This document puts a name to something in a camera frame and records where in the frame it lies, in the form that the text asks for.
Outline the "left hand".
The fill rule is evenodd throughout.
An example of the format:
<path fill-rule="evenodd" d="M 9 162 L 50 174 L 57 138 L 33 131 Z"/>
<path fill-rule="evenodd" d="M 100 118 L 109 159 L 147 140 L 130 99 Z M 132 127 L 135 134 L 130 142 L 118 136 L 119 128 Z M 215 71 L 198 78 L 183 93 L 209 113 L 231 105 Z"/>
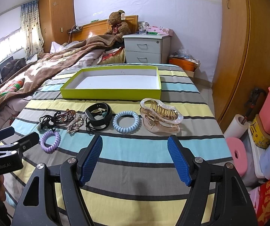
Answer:
<path fill-rule="evenodd" d="M 0 175 L 0 201 L 4 202 L 6 200 L 5 186 L 4 186 L 4 176 Z"/>

